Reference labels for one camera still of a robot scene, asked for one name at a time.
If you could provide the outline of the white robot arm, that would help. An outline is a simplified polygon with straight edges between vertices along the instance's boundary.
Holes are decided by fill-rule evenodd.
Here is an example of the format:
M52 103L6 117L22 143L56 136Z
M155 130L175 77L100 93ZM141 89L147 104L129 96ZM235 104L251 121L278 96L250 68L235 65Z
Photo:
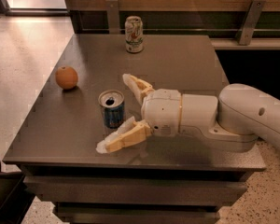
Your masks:
M280 100L244 84L226 86L218 97L155 90L130 74L122 76L141 106L140 121L129 118L98 143L105 154L137 145L151 135L183 135L206 146L245 152L258 138L280 150Z

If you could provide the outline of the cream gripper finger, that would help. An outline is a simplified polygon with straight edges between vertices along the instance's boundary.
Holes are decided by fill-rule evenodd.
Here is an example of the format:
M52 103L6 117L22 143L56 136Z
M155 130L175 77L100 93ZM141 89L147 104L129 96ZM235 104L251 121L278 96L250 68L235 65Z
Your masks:
M151 84L131 74L122 76L124 84L132 91L137 102L141 105L144 98L154 91Z
M119 128L99 142L96 151L107 154L131 147L145 141L152 135L152 130L145 120L136 121L130 117Z

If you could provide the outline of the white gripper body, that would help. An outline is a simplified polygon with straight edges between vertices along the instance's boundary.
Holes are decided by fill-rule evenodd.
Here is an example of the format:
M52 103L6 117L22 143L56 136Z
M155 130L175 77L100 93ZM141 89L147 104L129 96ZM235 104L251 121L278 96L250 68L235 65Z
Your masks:
M141 115L156 136L174 137L178 133L181 93L159 89L144 98Z

